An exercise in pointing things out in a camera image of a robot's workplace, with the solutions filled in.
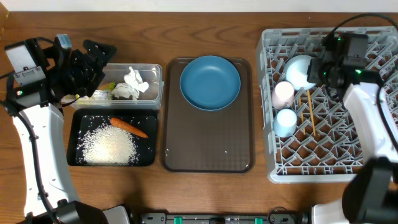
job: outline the carrot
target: carrot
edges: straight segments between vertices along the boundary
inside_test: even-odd
[[[121,128],[130,133],[133,133],[136,136],[139,136],[142,138],[148,138],[148,135],[143,133],[140,129],[134,127],[133,125],[130,125],[129,123],[126,123],[126,122],[120,120],[119,118],[111,118],[111,124],[115,127]]]

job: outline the chopstick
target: chopstick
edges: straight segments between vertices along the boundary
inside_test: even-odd
[[[313,113],[312,113],[312,103],[311,103],[310,90],[307,90],[307,96],[308,96],[308,105],[310,106],[310,114],[311,114],[311,122],[312,122],[313,135],[316,136],[317,133],[315,132],[315,125],[314,125],[314,121],[313,121]]]
[[[301,97],[298,99],[298,106],[301,107]],[[304,115],[303,112],[301,112],[301,123],[304,122]]]

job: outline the wooden tabletop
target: wooden tabletop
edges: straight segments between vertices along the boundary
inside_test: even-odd
[[[273,184],[266,174],[261,97],[255,48],[265,29],[333,27],[353,14],[326,13],[160,13],[11,12],[0,49],[32,37],[68,34],[74,48],[84,39],[115,45],[112,62],[167,64],[177,57],[220,55],[246,59],[252,66],[256,161],[245,174],[192,174],[165,170],[160,162],[163,109],[159,113],[157,157],[149,167],[69,167],[83,203],[107,209],[125,203],[135,212],[267,213],[272,207],[305,210],[341,197],[346,184]],[[398,20],[398,14],[391,14]],[[388,26],[375,18],[348,26]],[[0,74],[12,70],[0,51]],[[0,81],[0,98],[5,82]],[[69,138],[74,109],[65,109],[63,140]],[[0,109],[0,222],[24,219],[25,172],[21,143],[12,119]]]

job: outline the crumpled paper towel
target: crumpled paper towel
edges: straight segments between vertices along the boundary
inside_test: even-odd
[[[137,100],[139,92],[145,92],[149,88],[147,82],[143,82],[138,70],[130,68],[130,73],[124,76],[124,83],[119,83],[116,88],[112,91],[112,94],[116,97],[129,98],[132,96],[132,100]]]

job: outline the dish rack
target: dish rack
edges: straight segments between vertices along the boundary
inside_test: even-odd
[[[299,120],[295,134],[289,138],[280,138],[273,132],[274,116],[279,110],[271,105],[271,91],[277,83],[284,80],[285,63],[302,54],[322,56],[325,53],[322,38],[331,30],[332,28],[267,29],[261,34],[256,47],[267,176],[273,183],[349,182],[363,166],[361,145],[353,120],[341,102],[327,95],[324,86],[310,89],[316,136],[312,133],[308,97],[304,90],[295,92],[294,103],[291,106]],[[377,69],[380,76],[385,78],[394,68],[398,59],[395,28],[343,27],[338,29],[336,34],[342,32],[369,36],[366,51],[367,69]],[[396,124],[397,87],[398,72],[395,72],[385,89]]]

